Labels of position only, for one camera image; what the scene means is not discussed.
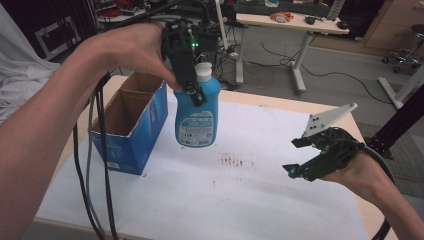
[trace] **chair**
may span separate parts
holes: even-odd
[[[386,55],[382,62],[388,63],[389,58],[394,58],[397,64],[393,67],[393,72],[400,72],[400,65],[408,64],[412,68],[418,68],[423,63],[423,57],[417,51],[424,43],[424,24],[412,25],[412,35],[419,39],[419,42],[412,49],[397,49]]]

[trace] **white desk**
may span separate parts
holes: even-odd
[[[105,101],[124,79],[113,77],[109,81]],[[171,95],[168,119],[143,175],[111,172],[120,237],[367,239],[366,235],[377,231],[383,218],[371,204],[337,184],[291,179],[281,167],[317,154],[313,148],[296,149],[290,141],[304,130],[306,113],[331,106],[227,91],[221,92],[220,101],[219,130],[213,146],[188,149],[176,143],[176,103]],[[81,121],[86,122],[85,115]],[[241,121],[234,125],[234,118]],[[335,126],[362,139],[351,115]],[[90,230],[72,157],[66,160],[70,151],[68,146],[36,221]],[[80,159],[85,159],[85,151],[83,141]],[[102,162],[97,153],[93,159],[92,199],[107,230]]]
[[[304,19],[305,16],[302,14],[296,14],[292,13],[294,18],[288,22],[288,23],[277,23],[270,19],[269,16],[260,16],[260,15],[251,15],[251,14],[237,14],[236,19],[238,22],[245,24],[245,25],[255,25],[255,26],[263,26],[263,27],[270,27],[270,28],[279,28],[281,30],[287,29],[287,30],[295,30],[304,32],[302,45],[300,52],[296,58],[296,61],[291,61],[291,69],[294,74],[294,78],[296,81],[297,89],[296,93],[304,93],[306,92],[305,83],[303,81],[302,75],[300,74],[300,66],[302,64],[302,60],[306,54],[306,50],[309,46],[309,43],[312,39],[312,36],[314,33],[322,33],[322,34],[347,34],[349,33],[349,30],[342,30],[339,29],[336,26],[336,22],[332,21],[319,21],[316,20],[313,25],[309,25],[305,23]],[[241,38],[241,49],[239,57],[236,61],[236,83],[242,84],[243,83],[243,46],[244,46],[244,31],[245,28],[243,28],[243,34]]]

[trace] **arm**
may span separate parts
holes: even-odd
[[[340,183],[374,204],[399,239],[424,239],[423,220],[369,155],[358,152],[346,168],[328,174],[323,180]]]
[[[100,78],[125,67],[165,79],[162,28],[137,24],[83,42],[45,86],[0,125],[0,232],[18,239],[31,223],[72,128]]]

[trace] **blue bottle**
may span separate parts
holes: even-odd
[[[200,148],[211,145],[216,138],[218,126],[218,94],[221,85],[212,76],[212,64],[199,63],[195,66],[197,81],[206,97],[206,102],[195,107],[185,92],[174,92],[178,100],[175,118],[175,137],[179,144]]]

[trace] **table leg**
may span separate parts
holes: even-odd
[[[305,57],[306,50],[308,49],[309,42],[311,41],[313,33],[306,32],[303,37],[302,46],[300,48],[299,56],[296,58],[296,61],[291,61],[290,65],[292,67],[293,75],[296,80],[297,90],[296,93],[306,92],[305,83],[303,82],[302,75],[300,74],[300,66],[302,64],[303,58]]]
[[[243,30],[241,34],[241,42],[240,42],[240,52],[236,61],[236,84],[243,84],[243,53],[244,53],[244,32],[247,28],[247,25],[243,25]]]
[[[420,81],[424,78],[424,68],[420,67],[414,75],[405,83],[405,85],[399,90],[399,92],[395,93],[393,88],[390,86],[389,82],[383,78],[379,77],[378,81],[383,87],[384,91],[386,91],[390,100],[392,100],[393,104],[397,109],[403,107],[402,100],[408,96],[408,94],[414,90],[416,86],[420,84]]]

